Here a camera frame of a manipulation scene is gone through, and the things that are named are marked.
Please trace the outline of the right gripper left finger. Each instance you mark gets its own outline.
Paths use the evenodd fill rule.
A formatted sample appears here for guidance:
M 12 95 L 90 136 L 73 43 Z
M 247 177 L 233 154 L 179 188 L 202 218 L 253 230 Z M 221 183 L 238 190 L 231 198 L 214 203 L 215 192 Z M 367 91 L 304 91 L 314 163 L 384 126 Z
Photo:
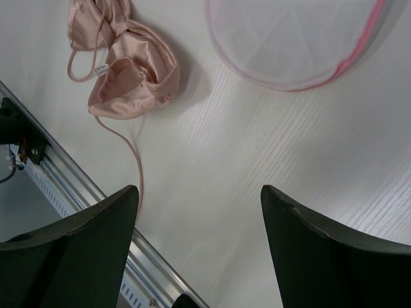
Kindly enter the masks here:
M 115 307 L 138 205 L 128 185 L 1 243 L 1 307 Z

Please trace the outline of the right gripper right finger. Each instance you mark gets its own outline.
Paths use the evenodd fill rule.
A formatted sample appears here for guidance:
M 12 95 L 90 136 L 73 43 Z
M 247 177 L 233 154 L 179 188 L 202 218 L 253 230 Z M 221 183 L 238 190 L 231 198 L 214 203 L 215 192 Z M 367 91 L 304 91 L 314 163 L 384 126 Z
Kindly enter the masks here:
M 410 307 L 410 246 L 381 239 L 261 190 L 284 307 Z

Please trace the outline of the pink garment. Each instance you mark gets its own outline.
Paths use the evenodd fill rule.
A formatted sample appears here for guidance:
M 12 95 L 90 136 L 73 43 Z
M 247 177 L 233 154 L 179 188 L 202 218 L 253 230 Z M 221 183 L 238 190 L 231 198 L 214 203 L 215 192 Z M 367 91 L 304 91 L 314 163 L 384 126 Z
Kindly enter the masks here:
M 180 66 L 171 47 L 131 18 L 130 1 L 71 1 L 67 37 L 70 80 L 97 76 L 88 111 L 101 119 L 129 120 L 166 106 L 176 96 Z

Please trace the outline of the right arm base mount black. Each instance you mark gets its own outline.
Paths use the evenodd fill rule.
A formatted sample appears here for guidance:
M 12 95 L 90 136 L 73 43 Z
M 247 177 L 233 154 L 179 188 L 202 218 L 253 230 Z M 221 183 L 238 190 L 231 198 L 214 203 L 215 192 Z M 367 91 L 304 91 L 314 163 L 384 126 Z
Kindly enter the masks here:
M 199 308 L 199 306 L 190 296 L 181 294 L 171 308 Z

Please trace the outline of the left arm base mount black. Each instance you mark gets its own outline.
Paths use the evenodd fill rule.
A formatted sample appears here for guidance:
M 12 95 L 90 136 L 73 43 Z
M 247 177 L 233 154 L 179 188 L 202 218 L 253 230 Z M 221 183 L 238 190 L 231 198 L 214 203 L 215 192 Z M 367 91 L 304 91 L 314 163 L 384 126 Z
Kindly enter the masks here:
M 49 145 L 46 136 L 6 97 L 1 99 L 1 145 L 5 144 L 17 145 L 23 157 L 38 166 Z

